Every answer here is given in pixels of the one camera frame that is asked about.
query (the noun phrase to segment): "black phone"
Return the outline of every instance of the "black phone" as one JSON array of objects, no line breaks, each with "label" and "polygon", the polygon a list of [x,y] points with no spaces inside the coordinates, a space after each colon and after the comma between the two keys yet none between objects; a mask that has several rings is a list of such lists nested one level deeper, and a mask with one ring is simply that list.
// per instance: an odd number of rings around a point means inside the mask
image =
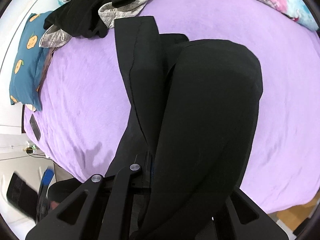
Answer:
[{"label": "black phone", "polygon": [[36,139],[39,141],[40,137],[41,137],[41,132],[40,132],[40,129],[39,129],[38,124],[36,122],[36,119],[33,115],[30,118],[30,124],[31,124],[32,130],[33,130],[33,133],[36,136]]},{"label": "black phone", "polygon": [[8,202],[26,216],[36,221],[38,193],[14,173],[7,191]]}]

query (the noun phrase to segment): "black fabric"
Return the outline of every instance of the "black fabric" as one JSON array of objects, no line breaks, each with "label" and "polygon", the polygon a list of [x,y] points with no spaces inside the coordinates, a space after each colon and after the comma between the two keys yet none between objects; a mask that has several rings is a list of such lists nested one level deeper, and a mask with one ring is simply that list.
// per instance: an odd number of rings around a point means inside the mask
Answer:
[{"label": "black fabric", "polygon": [[76,178],[58,181],[52,184],[48,189],[48,199],[61,203],[72,192],[74,192],[82,183]]},{"label": "black fabric", "polygon": [[159,35],[153,17],[115,21],[132,109],[106,175],[138,153],[155,158],[132,239],[194,239],[239,179],[257,123],[262,76],[254,54],[231,41],[172,35]]},{"label": "black fabric", "polygon": [[303,232],[303,230],[306,228],[306,226],[308,225],[308,223],[310,222],[310,218],[306,218],[294,231],[293,234],[295,236],[298,236],[299,234],[301,234],[301,232]]},{"label": "black fabric", "polygon": [[128,5],[134,0],[71,0],[47,16],[44,29],[55,25],[73,37],[103,38],[108,29],[98,15],[99,8],[109,2],[115,8]]}]

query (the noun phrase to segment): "purple blanket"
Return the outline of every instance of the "purple blanket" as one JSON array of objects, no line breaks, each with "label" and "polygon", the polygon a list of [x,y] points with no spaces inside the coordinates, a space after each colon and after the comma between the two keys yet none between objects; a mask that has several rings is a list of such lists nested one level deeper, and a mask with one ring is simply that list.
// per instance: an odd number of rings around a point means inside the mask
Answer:
[{"label": "purple blanket", "polygon": [[[263,95],[241,189],[265,212],[310,201],[320,187],[320,41],[256,0],[150,0],[160,33],[226,39],[260,60]],[[38,146],[81,181],[104,174],[126,128],[130,104],[114,30],[72,38],[58,49],[35,112]],[[25,111],[25,130],[36,142]]]}]

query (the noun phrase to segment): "metal bolt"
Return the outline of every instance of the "metal bolt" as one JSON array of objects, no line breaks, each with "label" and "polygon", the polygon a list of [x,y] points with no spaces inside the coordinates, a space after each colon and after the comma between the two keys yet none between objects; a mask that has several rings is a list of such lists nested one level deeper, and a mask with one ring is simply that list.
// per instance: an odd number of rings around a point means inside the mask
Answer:
[{"label": "metal bolt", "polygon": [[91,180],[92,180],[93,182],[99,182],[99,181],[101,180],[101,176],[100,176],[99,174],[93,175],[93,176],[91,177]]},{"label": "metal bolt", "polygon": [[140,169],[140,165],[139,164],[131,164],[130,165],[130,170],[132,171],[137,171],[138,169]]}]

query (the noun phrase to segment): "white cabinet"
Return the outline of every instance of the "white cabinet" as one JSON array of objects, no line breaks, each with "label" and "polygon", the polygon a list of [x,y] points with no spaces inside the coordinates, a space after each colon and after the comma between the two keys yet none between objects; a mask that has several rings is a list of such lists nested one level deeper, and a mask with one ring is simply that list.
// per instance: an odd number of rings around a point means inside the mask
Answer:
[{"label": "white cabinet", "polygon": [[22,150],[25,149],[29,144],[34,143],[25,133],[20,135],[0,133],[0,160],[3,159],[2,154],[19,151],[23,153]]},{"label": "white cabinet", "polygon": [[16,171],[38,192],[43,172],[48,166],[53,167],[53,162],[49,159],[28,156],[25,152],[9,153],[6,157],[7,159],[0,160],[0,213],[16,236],[25,239],[35,223],[8,204],[6,193],[9,182],[13,172]]}]

